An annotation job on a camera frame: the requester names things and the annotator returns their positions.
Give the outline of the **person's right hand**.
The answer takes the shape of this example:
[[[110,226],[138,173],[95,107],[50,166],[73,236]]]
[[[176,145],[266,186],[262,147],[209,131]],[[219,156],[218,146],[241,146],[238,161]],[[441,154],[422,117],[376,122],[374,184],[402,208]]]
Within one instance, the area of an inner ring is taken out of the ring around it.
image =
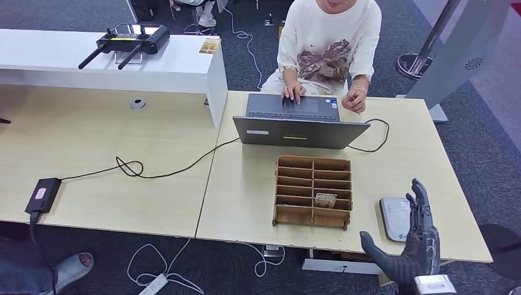
[[[300,104],[301,98],[305,95],[306,89],[298,82],[285,83],[281,97],[283,101],[289,100]]]

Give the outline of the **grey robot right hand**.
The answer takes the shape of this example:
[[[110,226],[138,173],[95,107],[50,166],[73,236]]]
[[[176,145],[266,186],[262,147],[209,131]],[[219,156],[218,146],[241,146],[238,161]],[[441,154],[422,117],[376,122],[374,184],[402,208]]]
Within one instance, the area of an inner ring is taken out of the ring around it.
[[[412,190],[414,196],[405,195],[410,204],[410,228],[400,256],[387,255],[375,245],[370,233],[359,232],[364,252],[400,287],[413,286],[415,277],[438,274],[441,261],[439,233],[433,223],[426,188],[414,178]]]

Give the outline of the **person's left hand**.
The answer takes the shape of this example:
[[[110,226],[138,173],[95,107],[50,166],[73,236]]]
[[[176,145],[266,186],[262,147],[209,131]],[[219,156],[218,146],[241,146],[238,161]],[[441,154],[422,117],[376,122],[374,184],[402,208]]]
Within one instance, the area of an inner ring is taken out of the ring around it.
[[[366,109],[367,91],[362,86],[351,87],[345,97],[341,99],[342,106],[357,114],[362,113]]]

